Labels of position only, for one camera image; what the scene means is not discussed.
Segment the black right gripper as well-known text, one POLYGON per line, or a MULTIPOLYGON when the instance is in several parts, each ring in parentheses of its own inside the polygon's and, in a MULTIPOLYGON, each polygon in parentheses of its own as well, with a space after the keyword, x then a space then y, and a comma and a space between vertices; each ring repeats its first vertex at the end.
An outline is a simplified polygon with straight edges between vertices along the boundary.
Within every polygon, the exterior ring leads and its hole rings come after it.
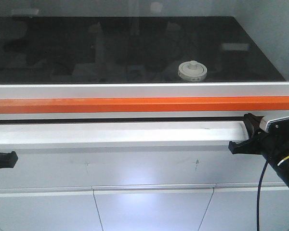
POLYGON ((230 141, 228 149, 232 154, 262 155, 271 166, 289 165, 289 132, 265 135, 260 128, 262 118, 252 113, 244 114, 243 123, 249 139, 230 141))

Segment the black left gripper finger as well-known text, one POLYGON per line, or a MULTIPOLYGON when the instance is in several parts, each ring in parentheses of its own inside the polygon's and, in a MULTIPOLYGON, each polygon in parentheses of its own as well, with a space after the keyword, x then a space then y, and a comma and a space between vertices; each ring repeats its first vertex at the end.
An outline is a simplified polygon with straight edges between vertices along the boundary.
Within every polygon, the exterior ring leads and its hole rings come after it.
POLYGON ((0 153, 0 169, 14 168, 17 160, 18 156, 15 151, 12 151, 11 153, 0 153))

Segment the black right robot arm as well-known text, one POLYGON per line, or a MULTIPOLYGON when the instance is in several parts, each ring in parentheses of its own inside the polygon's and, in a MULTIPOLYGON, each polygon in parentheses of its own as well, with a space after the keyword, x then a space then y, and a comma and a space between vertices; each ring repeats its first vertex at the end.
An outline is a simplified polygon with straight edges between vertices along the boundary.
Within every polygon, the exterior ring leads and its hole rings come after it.
POLYGON ((261 155, 289 188, 289 113, 256 116, 243 115, 248 139, 230 141, 232 154, 261 155))

